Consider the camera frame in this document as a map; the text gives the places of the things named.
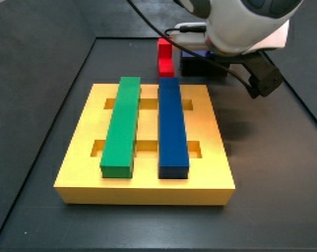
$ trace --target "yellow base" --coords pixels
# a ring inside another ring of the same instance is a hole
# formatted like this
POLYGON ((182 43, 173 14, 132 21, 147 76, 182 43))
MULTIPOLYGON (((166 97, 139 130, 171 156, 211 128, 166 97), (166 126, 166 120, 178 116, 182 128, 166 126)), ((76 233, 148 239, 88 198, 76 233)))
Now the yellow base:
POLYGON ((158 178, 158 85, 142 85, 132 179, 103 178, 100 159, 118 88, 102 84, 91 90, 55 182, 64 202, 226 205, 235 184, 205 85, 182 85, 190 179, 158 178))

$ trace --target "table surface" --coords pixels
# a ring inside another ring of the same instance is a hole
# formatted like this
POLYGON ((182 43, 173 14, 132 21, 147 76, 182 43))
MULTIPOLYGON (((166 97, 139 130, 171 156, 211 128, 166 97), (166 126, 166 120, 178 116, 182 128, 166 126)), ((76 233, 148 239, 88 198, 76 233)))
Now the table surface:
MULTIPOLYGON (((231 67, 245 78, 241 66, 231 67)), ((251 100, 233 77, 207 84, 237 191, 226 207, 66 205, 52 185, 90 89, 158 83, 155 39, 99 39, 0 235, 3 250, 317 249, 317 124, 288 85, 251 100)))

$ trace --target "blue block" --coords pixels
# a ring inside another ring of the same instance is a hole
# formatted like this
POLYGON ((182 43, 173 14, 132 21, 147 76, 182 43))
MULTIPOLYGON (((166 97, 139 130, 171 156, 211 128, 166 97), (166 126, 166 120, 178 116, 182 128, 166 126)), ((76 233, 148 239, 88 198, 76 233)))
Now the blue block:
POLYGON ((178 78, 159 84, 159 178, 189 178, 190 154, 178 78))

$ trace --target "wooden block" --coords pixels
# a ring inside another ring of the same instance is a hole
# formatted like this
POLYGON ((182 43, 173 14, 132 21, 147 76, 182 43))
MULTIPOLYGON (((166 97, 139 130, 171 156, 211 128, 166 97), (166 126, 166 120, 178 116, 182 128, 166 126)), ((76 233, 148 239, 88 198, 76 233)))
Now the wooden block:
POLYGON ((158 39, 158 57, 159 59, 173 58, 173 44, 163 37, 158 39))
POLYGON ((106 178, 131 178, 140 78, 122 77, 100 168, 106 178))
POLYGON ((164 39, 158 39, 158 67, 159 77, 174 77, 173 44, 164 39))
POLYGON ((189 178, 190 155, 178 78, 159 84, 159 178, 189 178))
POLYGON ((63 201, 68 204, 226 205, 235 185, 206 85, 181 86, 191 157, 189 179, 156 176, 158 85, 140 86, 132 178, 103 178, 100 156, 118 86, 96 84, 91 90, 53 185, 63 201))

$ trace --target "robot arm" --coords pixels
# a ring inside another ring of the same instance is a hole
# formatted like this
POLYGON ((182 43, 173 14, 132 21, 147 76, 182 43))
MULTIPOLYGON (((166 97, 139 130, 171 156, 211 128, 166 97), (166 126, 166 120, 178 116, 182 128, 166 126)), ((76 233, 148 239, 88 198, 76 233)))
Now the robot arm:
POLYGON ((288 21, 302 1, 175 0, 195 16, 206 19, 206 34, 205 37, 193 34, 186 38, 174 32, 173 37, 185 47, 197 44, 229 57, 285 47, 288 21))

